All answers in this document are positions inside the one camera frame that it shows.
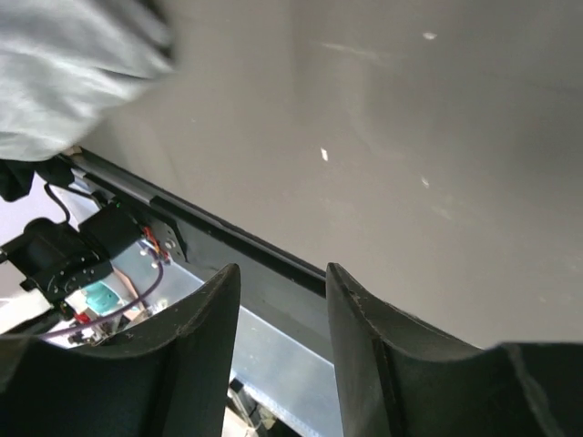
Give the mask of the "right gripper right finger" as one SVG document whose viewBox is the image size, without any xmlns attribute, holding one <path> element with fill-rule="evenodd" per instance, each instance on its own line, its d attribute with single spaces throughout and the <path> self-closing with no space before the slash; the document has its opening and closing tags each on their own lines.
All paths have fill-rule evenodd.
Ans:
<svg viewBox="0 0 583 437">
<path fill-rule="evenodd" d="M 482 350 L 378 299 L 341 265 L 326 300 L 347 436 L 579 436 L 582 347 Z"/>
</svg>

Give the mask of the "grey t shirt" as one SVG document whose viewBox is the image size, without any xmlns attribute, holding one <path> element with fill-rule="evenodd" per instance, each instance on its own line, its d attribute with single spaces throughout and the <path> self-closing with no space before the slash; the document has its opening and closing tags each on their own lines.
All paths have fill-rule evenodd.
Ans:
<svg viewBox="0 0 583 437">
<path fill-rule="evenodd" d="M 1 4 L 1 157 L 43 161 L 171 73 L 156 1 Z"/>
</svg>

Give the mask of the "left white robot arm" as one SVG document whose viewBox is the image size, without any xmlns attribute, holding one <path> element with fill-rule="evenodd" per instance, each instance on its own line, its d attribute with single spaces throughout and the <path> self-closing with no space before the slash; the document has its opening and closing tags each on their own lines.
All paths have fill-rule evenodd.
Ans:
<svg viewBox="0 0 583 437">
<path fill-rule="evenodd" d="M 23 290 L 38 290 L 48 302 L 58 303 L 110 275 L 111 260 L 141 237 L 137 221 L 114 203 L 77 229 L 48 218 L 29 222 L 21 235 L 1 247 L 1 260 L 24 274 Z"/>
</svg>

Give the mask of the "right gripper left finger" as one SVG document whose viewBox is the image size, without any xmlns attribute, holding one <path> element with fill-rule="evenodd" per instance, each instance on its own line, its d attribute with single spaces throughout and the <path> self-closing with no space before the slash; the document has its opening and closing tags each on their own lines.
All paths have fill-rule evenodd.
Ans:
<svg viewBox="0 0 583 437">
<path fill-rule="evenodd" d="M 218 436 L 240 309 L 240 268 L 97 346 L 1 339 L 4 436 Z"/>
</svg>

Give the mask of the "aluminium frame rail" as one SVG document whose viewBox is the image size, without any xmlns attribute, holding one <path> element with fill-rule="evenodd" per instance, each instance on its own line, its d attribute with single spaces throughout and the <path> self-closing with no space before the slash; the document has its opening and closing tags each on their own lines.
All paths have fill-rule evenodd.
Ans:
<svg viewBox="0 0 583 437">
<path fill-rule="evenodd" d="M 78 188 L 93 190 L 106 198 L 119 198 L 138 208 L 139 212 L 152 216 L 155 232 L 173 258 L 170 266 L 165 269 L 162 283 L 150 296 L 156 309 L 172 305 L 195 292 L 204 281 L 225 266 L 207 279 L 190 272 L 182 263 L 186 252 L 180 246 L 168 219 L 96 188 L 84 181 L 76 171 L 74 174 Z M 301 436 L 342 435 L 332 360 L 327 361 L 245 309 L 241 303 L 241 286 L 232 378 L 241 382 L 254 400 L 267 407 Z"/>
</svg>

